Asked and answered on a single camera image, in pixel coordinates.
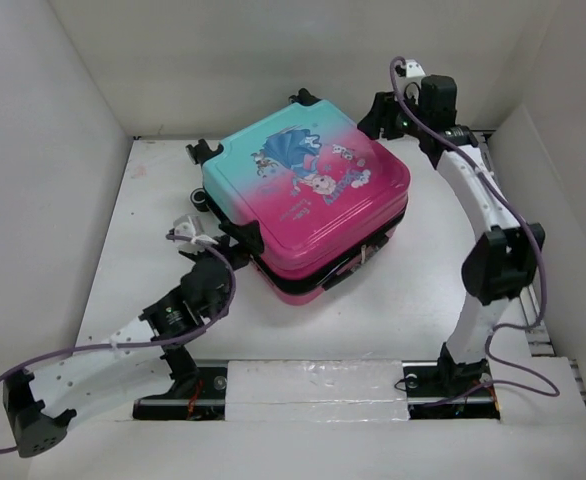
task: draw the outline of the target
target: white panel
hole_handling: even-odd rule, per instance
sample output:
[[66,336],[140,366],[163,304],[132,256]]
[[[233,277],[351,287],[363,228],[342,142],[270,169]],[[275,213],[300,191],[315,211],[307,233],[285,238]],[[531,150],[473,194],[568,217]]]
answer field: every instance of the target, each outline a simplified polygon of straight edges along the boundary
[[51,3],[129,133],[220,136],[300,87],[359,119],[398,54],[456,79],[464,122],[498,125],[557,0]]
[[524,103],[586,234],[586,2],[558,9]]
[[231,362],[227,421],[408,420],[402,362]]
[[0,372],[73,342],[129,145],[48,2],[0,0]]
[[33,461],[30,480],[586,480],[586,425],[96,423]]
[[546,230],[546,326],[558,353],[577,358],[586,386],[586,236],[526,108],[511,115],[490,147],[503,191]]

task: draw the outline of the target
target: suitcase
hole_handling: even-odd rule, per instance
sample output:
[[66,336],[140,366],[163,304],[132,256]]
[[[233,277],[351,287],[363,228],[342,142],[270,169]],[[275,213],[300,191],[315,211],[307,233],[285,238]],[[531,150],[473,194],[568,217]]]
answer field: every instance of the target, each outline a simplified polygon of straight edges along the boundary
[[187,147],[202,166],[203,189],[192,202],[213,211],[292,305],[341,282],[388,242],[410,182],[400,160],[307,94],[215,151],[204,140]]

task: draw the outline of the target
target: suitcase wheel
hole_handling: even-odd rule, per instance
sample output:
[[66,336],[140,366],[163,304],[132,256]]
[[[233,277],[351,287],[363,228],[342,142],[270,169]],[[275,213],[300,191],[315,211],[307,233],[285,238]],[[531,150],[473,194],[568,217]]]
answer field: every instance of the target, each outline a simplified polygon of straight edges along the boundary
[[209,211],[209,206],[206,204],[206,193],[203,188],[196,188],[191,192],[191,203],[198,212]]

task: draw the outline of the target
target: cable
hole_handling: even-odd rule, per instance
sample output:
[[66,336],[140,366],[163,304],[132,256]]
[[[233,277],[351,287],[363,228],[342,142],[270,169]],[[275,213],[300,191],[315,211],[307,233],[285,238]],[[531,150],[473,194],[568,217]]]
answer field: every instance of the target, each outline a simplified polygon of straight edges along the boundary
[[[173,241],[180,240],[180,241],[190,242],[192,240],[191,238],[186,237],[186,236],[171,235],[171,234],[167,235],[166,238],[167,238],[167,240],[173,240]],[[165,340],[158,340],[155,342],[117,343],[115,345],[115,348],[134,349],[134,348],[162,347],[162,346],[174,345],[174,344],[186,344],[186,343],[189,343],[189,342],[195,340],[196,338],[202,336],[209,328],[211,328],[215,323],[217,323],[218,320],[220,320],[221,318],[225,317],[228,314],[229,307],[231,306],[231,302],[233,301],[233,297],[235,297],[235,291],[236,291],[236,279],[235,279],[235,273],[233,272],[233,267],[231,266],[229,261],[224,257],[224,255],[222,255],[220,252],[215,250],[213,247],[209,246],[207,243],[201,242],[198,240],[195,240],[195,243],[197,245],[199,245],[200,247],[203,247],[204,249],[206,249],[208,252],[210,252],[212,255],[217,257],[219,260],[221,260],[222,263],[224,263],[224,265],[226,266],[227,270],[229,271],[230,291],[229,291],[229,298],[228,298],[224,308],[220,311],[220,313],[218,313],[217,315],[212,317],[207,324],[202,325],[201,327],[198,327],[196,330],[192,330],[188,333],[185,333],[184,335],[182,335],[180,337],[168,338]],[[94,345],[81,345],[79,347],[62,348],[60,350],[55,350],[54,352],[45,353],[43,355],[39,355],[37,357],[33,357],[29,360],[26,360],[26,361],[20,363],[19,365],[12,367],[12,368],[9,368],[6,372],[4,372],[2,375],[0,375],[0,383],[2,383],[6,378],[11,376],[15,372],[19,372],[20,370],[22,370],[30,365],[33,365],[35,363],[40,363],[45,360],[49,360],[51,358],[72,355],[74,353],[92,352],[92,351],[97,351],[97,350],[111,350],[112,348],[113,348],[113,345],[111,345],[110,343],[98,343],[98,344],[94,344]],[[17,446],[9,447],[9,448],[0,448],[0,455],[4,455],[6,453],[12,453],[15,451],[17,451]]]
[[520,224],[520,226],[522,227],[522,231],[524,232],[524,234],[526,235],[526,238],[528,239],[529,243],[531,244],[531,249],[533,250],[533,254],[535,256],[535,261],[537,263],[537,268],[538,268],[538,271],[540,274],[539,275],[539,278],[540,278],[540,309],[538,311],[535,322],[532,325],[527,325],[527,326],[516,325],[514,323],[500,323],[499,325],[496,325],[495,327],[493,327],[493,330],[492,330],[491,334],[488,336],[488,338],[486,339],[486,344],[484,346],[484,349],[486,351],[486,356],[489,359],[493,360],[494,362],[501,363],[502,365],[506,365],[508,367],[517,368],[518,370],[521,370],[523,372],[526,372],[526,373],[529,373],[531,375],[536,376],[537,378],[542,380],[544,383],[546,383],[549,387],[551,387],[551,389],[553,390],[552,392],[549,392],[546,390],[540,390],[538,388],[530,387],[528,385],[524,385],[524,384],[518,383],[518,382],[512,382],[510,380],[489,380],[487,382],[476,385],[473,388],[470,388],[469,390],[467,390],[466,392],[464,392],[460,395],[456,395],[455,397],[445,398],[445,399],[439,400],[437,402],[427,403],[427,404],[424,404],[423,406],[437,407],[437,406],[445,405],[449,402],[458,400],[460,398],[468,397],[469,395],[476,392],[477,390],[480,390],[482,388],[489,388],[494,385],[509,385],[512,387],[522,388],[524,390],[528,390],[529,392],[537,393],[537,394],[544,395],[547,397],[557,397],[560,395],[560,390],[557,388],[557,386],[550,379],[548,379],[547,377],[545,377],[541,373],[538,373],[531,368],[525,367],[524,365],[518,365],[516,363],[509,362],[508,360],[503,360],[501,358],[496,357],[495,355],[493,355],[491,353],[491,342],[493,341],[493,337],[495,336],[496,332],[498,332],[499,330],[501,330],[503,328],[511,328],[513,330],[523,330],[523,331],[532,330],[532,329],[538,327],[542,323],[542,320],[544,320],[544,316],[546,315],[546,306],[548,303],[548,293],[547,293],[547,284],[546,284],[546,268],[544,267],[544,259],[542,258],[542,251],[540,250],[540,247],[537,244],[535,237],[533,236],[533,232],[529,228],[524,217],[522,217],[522,215],[520,215],[520,213],[515,209],[515,207],[513,207],[500,194],[500,192],[498,192],[495,189],[495,187],[490,182],[490,180],[480,170],[479,165],[477,163],[475,163],[475,161],[460,147],[458,147],[454,143],[450,142],[449,140],[444,138],[442,135],[437,133],[435,130],[433,130],[433,129],[429,128],[427,125],[425,125],[419,118],[417,118],[417,116],[415,116],[415,114],[411,111],[411,109],[406,105],[406,103],[404,102],[403,92],[400,92],[400,89],[397,85],[397,80],[395,78],[395,67],[398,64],[406,64],[406,59],[404,57],[397,56],[393,60],[391,60],[391,64],[389,66],[389,72],[390,72],[390,76],[391,76],[391,84],[393,85],[393,92],[395,94],[395,98],[397,99],[398,103],[400,104],[400,107],[402,108],[402,110],[404,111],[406,116],[409,117],[420,129],[422,129],[424,132],[428,133],[435,140],[437,140],[445,147],[447,147],[447,148],[453,150],[455,153],[457,153],[460,157],[462,157],[464,159],[464,161],[474,171],[477,172],[477,176],[480,179],[480,181],[484,184],[484,187],[491,193],[491,195],[493,195],[493,197],[495,197],[495,199],[499,203],[501,203],[504,206],[504,208],[506,208],[511,213],[511,215],[513,215],[513,218],[515,218],[515,220],[517,220],[517,222]]

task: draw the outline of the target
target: robotic arm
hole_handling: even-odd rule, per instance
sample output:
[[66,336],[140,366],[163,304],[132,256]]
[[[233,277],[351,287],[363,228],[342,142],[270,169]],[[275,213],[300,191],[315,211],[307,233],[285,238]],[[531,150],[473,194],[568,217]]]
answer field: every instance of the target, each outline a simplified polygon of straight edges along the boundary
[[[456,124],[457,86],[451,77],[427,76],[415,60],[406,60],[395,69],[396,84],[404,102],[423,126],[459,147],[477,165],[413,121],[396,101],[395,92],[379,92],[371,111],[358,128],[371,139],[411,135],[433,167],[453,189],[475,235],[476,244],[462,265],[466,299],[452,335],[442,346],[437,367],[405,367],[413,391],[409,396],[449,397],[468,390],[488,373],[486,342],[509,303],[531,285],[537,268],[535,254],[517,219],[497,201],[479,178],[501,194],[482,159],[477,139],[466,126]],[[411,87],[419,92],[409,96]],[[544,229],[529,224],[538,246],[544,243]]]

